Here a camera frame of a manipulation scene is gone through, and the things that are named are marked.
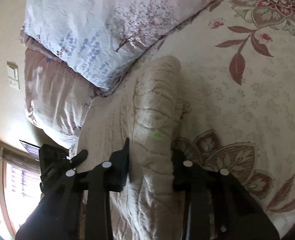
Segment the lavender print pillow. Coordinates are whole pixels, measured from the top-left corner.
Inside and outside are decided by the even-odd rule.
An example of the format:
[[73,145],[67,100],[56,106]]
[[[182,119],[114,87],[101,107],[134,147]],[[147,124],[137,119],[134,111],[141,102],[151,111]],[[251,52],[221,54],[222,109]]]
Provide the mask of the lavender print pillow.
[[179,24],[219,0],[27,0],[21,40],[107,92]]

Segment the dark monitor screen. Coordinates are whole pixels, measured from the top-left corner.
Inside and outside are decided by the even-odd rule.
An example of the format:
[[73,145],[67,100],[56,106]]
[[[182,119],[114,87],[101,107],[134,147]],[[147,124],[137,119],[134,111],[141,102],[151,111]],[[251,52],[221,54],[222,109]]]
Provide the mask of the dark monitor screen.
[[35,160],[39,161],[39,149],[40,146],[33,145],[23,140],[19,140],[22,146],[26,149],[26,151],[31,155]]

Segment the white wall switch panel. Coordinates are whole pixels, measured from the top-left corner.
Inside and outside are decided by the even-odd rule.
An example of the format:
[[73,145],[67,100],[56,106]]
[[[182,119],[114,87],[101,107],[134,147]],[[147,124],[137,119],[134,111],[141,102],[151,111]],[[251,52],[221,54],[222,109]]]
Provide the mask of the white wall switch panel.
[[13,62],[7,61],[7,71],[8,71],[9,86],[19,90],[20,89],[20,81],[19,81],[19,68],[18,68],[18,66]]

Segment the window with blinds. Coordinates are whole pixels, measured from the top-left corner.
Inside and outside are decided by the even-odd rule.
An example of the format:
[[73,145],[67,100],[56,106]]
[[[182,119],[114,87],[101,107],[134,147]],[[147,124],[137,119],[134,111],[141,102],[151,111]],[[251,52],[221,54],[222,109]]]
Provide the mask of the window with blinds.
[[6,147],[1,160],[4,217],[10,231],[17,233],[41,200],[39,160]]

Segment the beige knitted small garment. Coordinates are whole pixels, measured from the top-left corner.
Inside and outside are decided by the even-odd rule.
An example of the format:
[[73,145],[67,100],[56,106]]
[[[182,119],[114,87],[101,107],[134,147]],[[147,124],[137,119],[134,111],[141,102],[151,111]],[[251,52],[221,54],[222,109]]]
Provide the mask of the beige knitted small garment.
[[181,197],[173,192],[171,144],[183,109],[180,62],[173,56],[145,63],[111,96],[95,98],[82,126],[78,149],[91,170],[130,142],[129,177],[111,193],[114,239],[179,239]]

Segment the pink striped pillow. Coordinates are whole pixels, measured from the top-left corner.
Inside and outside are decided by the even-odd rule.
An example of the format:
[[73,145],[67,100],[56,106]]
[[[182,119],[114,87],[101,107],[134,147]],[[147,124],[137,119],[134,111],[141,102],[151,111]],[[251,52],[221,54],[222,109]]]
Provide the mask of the pink striped pillow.
[[65,62],[32,49],[25,52],[24,78],[28,120],[69,149],[78,141],[88,109],[101,91]]

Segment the floral bed sheet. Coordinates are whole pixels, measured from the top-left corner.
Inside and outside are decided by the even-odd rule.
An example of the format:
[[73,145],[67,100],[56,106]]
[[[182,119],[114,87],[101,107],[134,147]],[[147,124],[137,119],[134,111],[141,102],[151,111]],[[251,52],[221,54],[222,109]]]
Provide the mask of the floral bed sheet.
[[181,64],[179,147],[231,172],[281,237],[295,224],[295,0],[223,0],[151,47]]

